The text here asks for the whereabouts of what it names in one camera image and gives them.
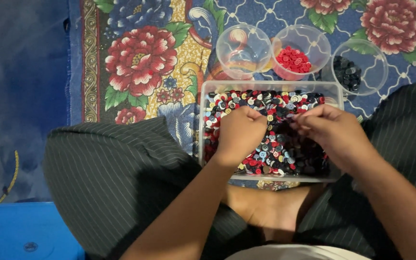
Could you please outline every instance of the person's left hand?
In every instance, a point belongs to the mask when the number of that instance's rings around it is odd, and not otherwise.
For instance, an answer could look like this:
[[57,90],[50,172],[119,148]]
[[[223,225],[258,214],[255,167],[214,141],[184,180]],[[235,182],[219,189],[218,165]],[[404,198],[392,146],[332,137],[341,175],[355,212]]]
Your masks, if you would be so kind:
[[248,106],[233,110],[221,120],[219,145],[214,156],[229,166],[238,166],[262,141],[267,119]]

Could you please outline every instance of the blue plastic box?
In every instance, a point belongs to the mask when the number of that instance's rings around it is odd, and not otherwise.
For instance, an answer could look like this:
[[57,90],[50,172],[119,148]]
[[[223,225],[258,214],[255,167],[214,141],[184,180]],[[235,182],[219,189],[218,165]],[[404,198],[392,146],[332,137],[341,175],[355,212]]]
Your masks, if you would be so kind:
[[0,260],[84,260],[52,202],[0,204]]

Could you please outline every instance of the red flower pattern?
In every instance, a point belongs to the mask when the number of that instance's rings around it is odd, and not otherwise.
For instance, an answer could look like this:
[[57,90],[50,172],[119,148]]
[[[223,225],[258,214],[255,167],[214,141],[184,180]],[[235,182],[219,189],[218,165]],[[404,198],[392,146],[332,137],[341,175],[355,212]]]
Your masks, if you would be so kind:
[[157,93],[158,102],[162,102],[165,104],[170,98],[171,98],[170,92],[165,89],[162,89],[160,90],[160,92]]
[[123,33],[105,59],[110,85],[135,97],[152,95],[161,86],[161,76],[169,75],[177,63],[175,43],[172,33],[154,26]]
[[121,109],[121,111],[118,111],[115,123],[131,124],[143,120],[145,116],[146,112],[140,106],[133,106],[130,109],[124,108]]
[[173,101],[180,102],[181,99],[184,97],[184,93],[182,92],[182,88],[175,88],[171,92],[171,97],[173,98]]
[[411,52],[416,46],[414,0],[370,0],[361,17],[367,38],[386,54]]
[[333,13],[335,10],[342,12],[351,4],[351,0],[301,0],[301,5],[306,9],[315,8],[316,13],[323,15]]

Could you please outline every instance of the foot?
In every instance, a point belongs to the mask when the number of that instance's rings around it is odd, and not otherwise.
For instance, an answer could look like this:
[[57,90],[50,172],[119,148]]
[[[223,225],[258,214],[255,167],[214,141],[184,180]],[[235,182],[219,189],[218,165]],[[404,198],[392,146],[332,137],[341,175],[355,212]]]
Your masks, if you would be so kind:
[[323,190],[321,184],[279,192],[228,185],[223,203],[250,225],[263,228],[267,241],[291,243],[297,224]]

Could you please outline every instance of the yellow cord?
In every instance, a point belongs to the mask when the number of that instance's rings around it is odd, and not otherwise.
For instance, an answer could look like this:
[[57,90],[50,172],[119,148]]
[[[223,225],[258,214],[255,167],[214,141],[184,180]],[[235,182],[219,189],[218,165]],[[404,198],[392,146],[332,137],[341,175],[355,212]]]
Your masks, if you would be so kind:
[[[14,171],[14,176],[12,177],[11,183],[9,184],[9,187],[7,188],[7,193],[9,193],[12,189],[12,187],[14,186],[15,180],[17,179],[17,174],[19,174],[19,153],[16,151],[14,151],[14,155],[15,155],[15,171]],[[6,198],[6,195],[3,194],[3,196],[1,196],[0,198],[0,203],[3,202],[3,200]]]

